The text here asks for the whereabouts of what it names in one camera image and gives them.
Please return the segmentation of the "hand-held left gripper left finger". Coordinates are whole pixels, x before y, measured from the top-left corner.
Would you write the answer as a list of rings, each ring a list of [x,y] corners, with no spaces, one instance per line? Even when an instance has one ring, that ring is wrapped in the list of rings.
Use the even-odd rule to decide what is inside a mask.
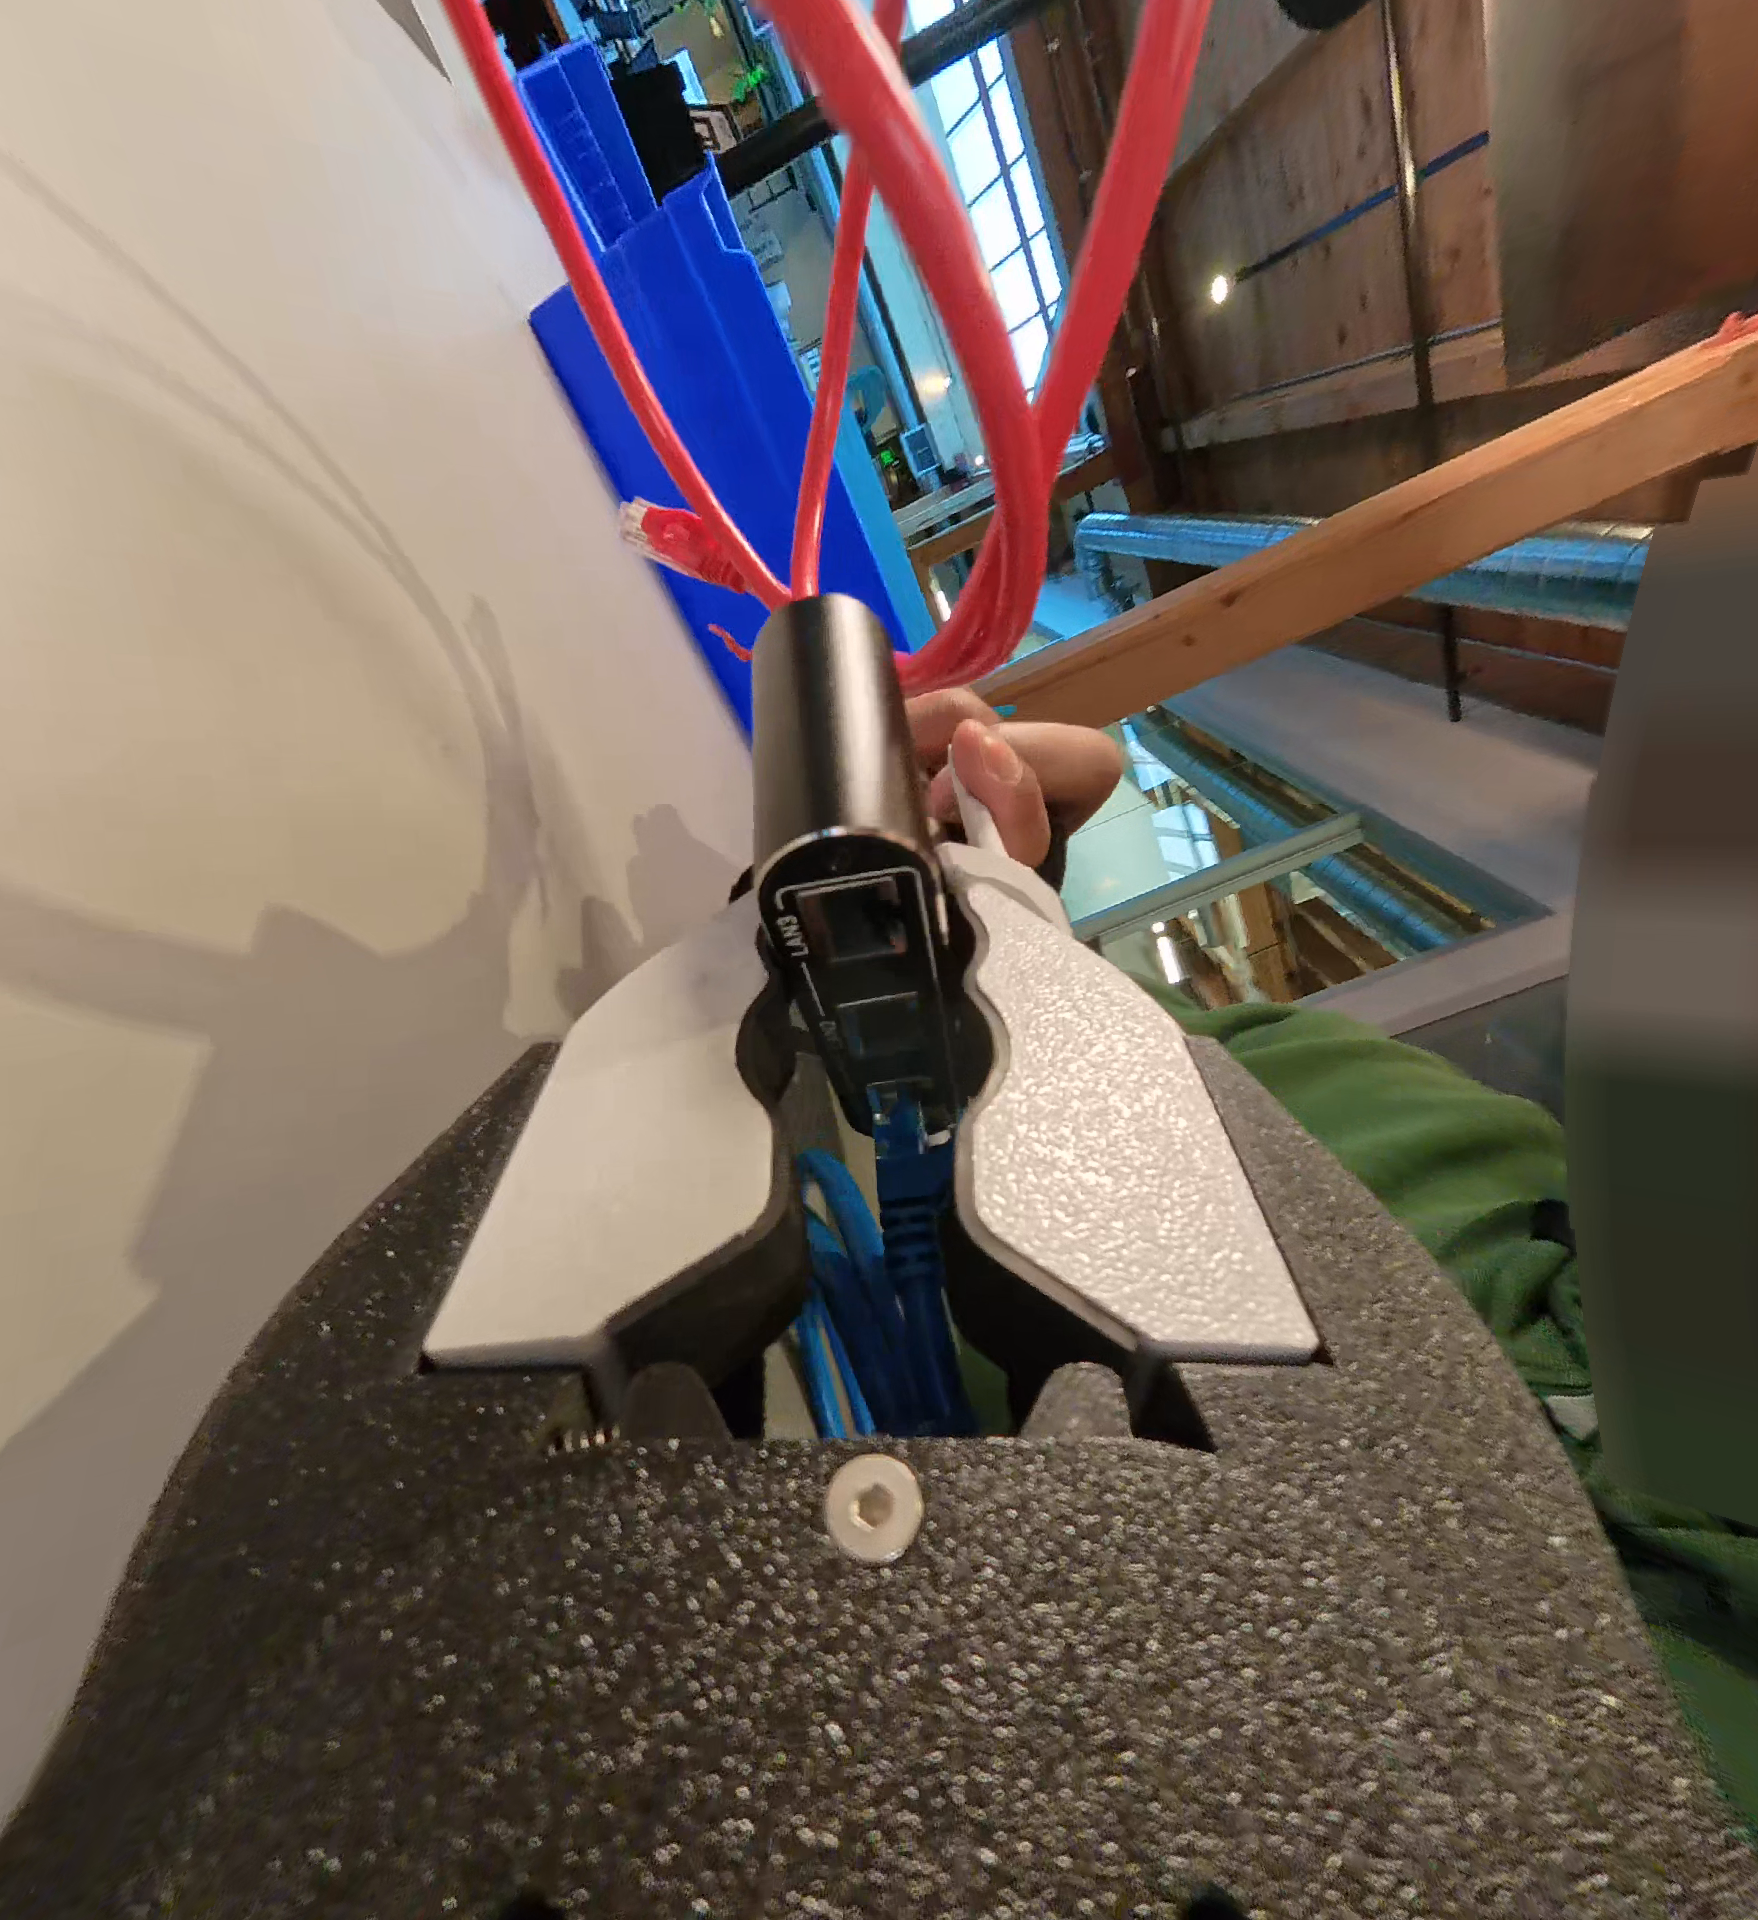
[[[728,1379],[809,1284],[789,1004],[736,900],[573,1027],[437,1308],[438,1370]]]

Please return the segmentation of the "person's green jacket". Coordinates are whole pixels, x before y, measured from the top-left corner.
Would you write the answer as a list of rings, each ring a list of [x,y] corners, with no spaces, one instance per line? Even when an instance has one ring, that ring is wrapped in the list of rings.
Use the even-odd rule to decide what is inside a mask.
[[[1758,1844],[1758,1528],[1632,1493],[1607,1462],[1563,1126],[1338,1013],[1208,1011],[1154,978],[1148,994],[1191,1036],[1221,1045],[1319,1141],[1488,1328],[1552,1422],[1683,1718]]]

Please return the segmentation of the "blue storage bin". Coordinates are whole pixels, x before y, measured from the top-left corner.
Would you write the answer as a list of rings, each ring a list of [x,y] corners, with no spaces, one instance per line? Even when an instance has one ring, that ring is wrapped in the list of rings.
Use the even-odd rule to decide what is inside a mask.
[[[797,497],[815,399],[787,326],[748,253],[716,164],[660,200],[616,105],[602,54],[573,42],[519,73],[529,118],[575,209],[626,336],[669,419],[720,504],[780,582],[790,581]],[[606,485],[620,503],[686,503],[605,362],[571,291],[530,312]],[[750,644],[766,608],[679,572],[648,566],[675,604],[743,733],[750,735]],[[883,480],[859,440],[850,397],[820,535],[819,584],[873,608],[895,648],[915,655],[936,634]]]

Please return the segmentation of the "black ethernet hub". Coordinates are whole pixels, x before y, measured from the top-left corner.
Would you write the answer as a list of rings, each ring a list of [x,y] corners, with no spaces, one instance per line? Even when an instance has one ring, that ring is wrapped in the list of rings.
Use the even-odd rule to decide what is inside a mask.
[[[750,663],[760,949],[846,1122],[953,1141],[992,1067],[980,933],[940,860],[893,637],[855,597],[773,612]]]

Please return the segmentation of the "wooden beam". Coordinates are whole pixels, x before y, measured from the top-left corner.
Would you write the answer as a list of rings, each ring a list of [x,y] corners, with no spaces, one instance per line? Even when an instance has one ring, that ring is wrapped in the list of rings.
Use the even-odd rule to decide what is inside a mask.
[[[1580,511],[1754,445],[1758,314],[977,689],[1017,719],[1121,723]]]

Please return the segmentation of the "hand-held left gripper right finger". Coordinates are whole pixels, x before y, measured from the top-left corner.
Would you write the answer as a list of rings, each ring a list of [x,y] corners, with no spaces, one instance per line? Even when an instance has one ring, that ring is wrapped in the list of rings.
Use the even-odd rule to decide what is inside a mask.
[[[1310,1365],[1321,1331],[1187,1030],[1074,938],[1032,871],[967,845],[940,859],[990,1052],[955,1137],[963,1338],[1026,1379]]]

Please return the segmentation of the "person's right hand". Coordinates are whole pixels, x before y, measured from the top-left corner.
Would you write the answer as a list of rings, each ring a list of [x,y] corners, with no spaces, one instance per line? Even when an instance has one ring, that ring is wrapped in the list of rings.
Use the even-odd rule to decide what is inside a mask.
[[[906,723],[932,834],[971,837],[958,794],[965,789],[1010,860],[1059,887],[1070,832],[1066,816],[1080,782],[1074,733],[1002,721],[963,689],[908,697]]]

